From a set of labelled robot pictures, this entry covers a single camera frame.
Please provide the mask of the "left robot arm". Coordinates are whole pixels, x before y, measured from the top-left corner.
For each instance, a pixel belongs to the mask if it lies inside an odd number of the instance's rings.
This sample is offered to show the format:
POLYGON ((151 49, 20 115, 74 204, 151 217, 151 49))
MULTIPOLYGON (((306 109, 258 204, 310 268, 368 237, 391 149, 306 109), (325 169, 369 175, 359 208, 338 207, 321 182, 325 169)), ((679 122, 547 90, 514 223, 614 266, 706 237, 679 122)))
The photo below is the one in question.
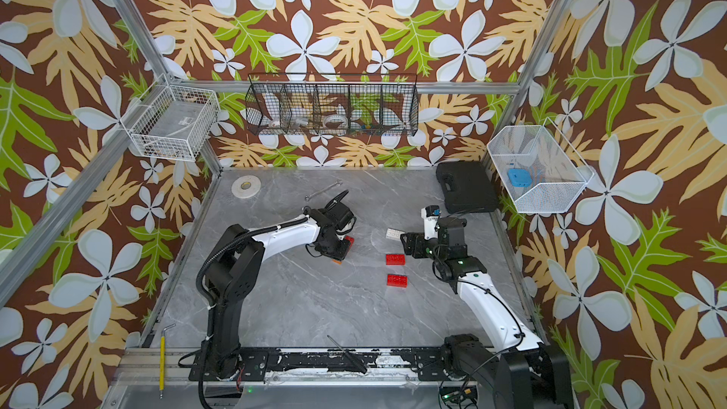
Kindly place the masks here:
POLYGON ((305 206, 301 215, 278 225, 254 230, 231 225, 225 230, 195 279, 207 302, 207 327, 191 380, 227 381, 238 375, 242 304, 267 259, 303 246, 314 258, 345 260, 357 221, 343 203, 346 195, 346 190, 340 192, 323 208, 305 206))

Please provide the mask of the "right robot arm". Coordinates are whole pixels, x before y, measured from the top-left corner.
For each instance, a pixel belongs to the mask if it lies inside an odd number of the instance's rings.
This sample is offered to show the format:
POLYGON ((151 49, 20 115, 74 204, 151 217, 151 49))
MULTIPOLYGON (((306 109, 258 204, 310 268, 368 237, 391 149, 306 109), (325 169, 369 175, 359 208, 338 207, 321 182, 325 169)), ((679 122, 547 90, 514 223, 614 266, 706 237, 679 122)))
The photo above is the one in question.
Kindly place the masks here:
POLYGON ((565 354, 545 344, 501 297, 486 266, 469 253, 467 221, 441 217, 437 206, 421 215, 424 231, 401 235, 405 255, 431 261, 437 280, 466 303, 491 342, 487 348, 472 334, 447 337, 440 349, 446 373, 490 390, 493 408, 572 408, 565 354))

